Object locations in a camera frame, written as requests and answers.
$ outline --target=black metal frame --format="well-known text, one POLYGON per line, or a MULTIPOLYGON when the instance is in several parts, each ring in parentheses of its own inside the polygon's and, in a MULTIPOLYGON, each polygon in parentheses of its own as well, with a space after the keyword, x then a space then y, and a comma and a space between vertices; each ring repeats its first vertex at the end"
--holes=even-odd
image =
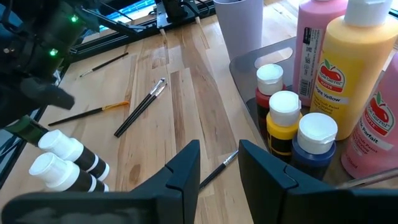
MULTIPOLYGON (((215 14, 215 8, 213 1, 207 1, 207 5, 210 8, 210 11, 207 15, 201 16, 208 17, 215 14)), ((200 4, 197 6, 198 12, 203 14, 207 11, 205 5, 200 4)), ((179 22, 168 23, 168 25, 163 26, 164 30, 170 30, 179 26, 183 26, 185 24, 189 24, 195 21, 195 16, 193 14, 189 14, 185 19, 179 22)), ((107 35, 105 37, 100 37, 98 39, 86 42, 84 44, 79 44, 73 47, 75 53, 68 60, 68 63, 77 62, 94 55, 98 55, 100 53, 115 49, 117 47, 121 47, 126 44, 130 44, 132 42, 144 39, 146 37, 150 37, 152 35, 156 35, 160 33, 160 30, 157 28, 157 19, 152 19, 150 21, 139 24, 138 26, 127 26, 122 25, 120 23, 111 21, 104 16, 99 16, 99 23, 103 26, 106 26, 112 30, 117 32, 107 35)))

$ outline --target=wooden desk surface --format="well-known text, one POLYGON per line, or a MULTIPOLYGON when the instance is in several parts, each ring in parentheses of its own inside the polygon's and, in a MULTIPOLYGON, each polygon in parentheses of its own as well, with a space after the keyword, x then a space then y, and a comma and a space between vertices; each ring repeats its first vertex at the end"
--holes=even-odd
MULTIPOLYGON (((298 0, 267 0, 264 7, 263 45, 296 34, 298 0)), ((273 63, 288 57, 284 50, 262 59, 273 63)), ((236 150, 240 139, 265 147, 229 72, 229 59, 217 17, 149 37, 74 63, 61 87, 76 97, 72 110, 49 106, 40 123, 47 125, 100 106, 130 101, 110 110, 56 126, 79 139, 111 167, 105 182, 111 191, 130 191, 155 174, 192 139, 201 144, 201 179, 236 150), (122 60, 85 78, 78 76, 123 52, 122 60), (113 133, 160 78, 167 89, 120 138, 113 133)), ((28 145, 0 190, 0 208, 27 192, 45 191, 28 174, 42 151, 28 145)), ((233 162, 198 199, 195 223, 252 223, 233 162)))

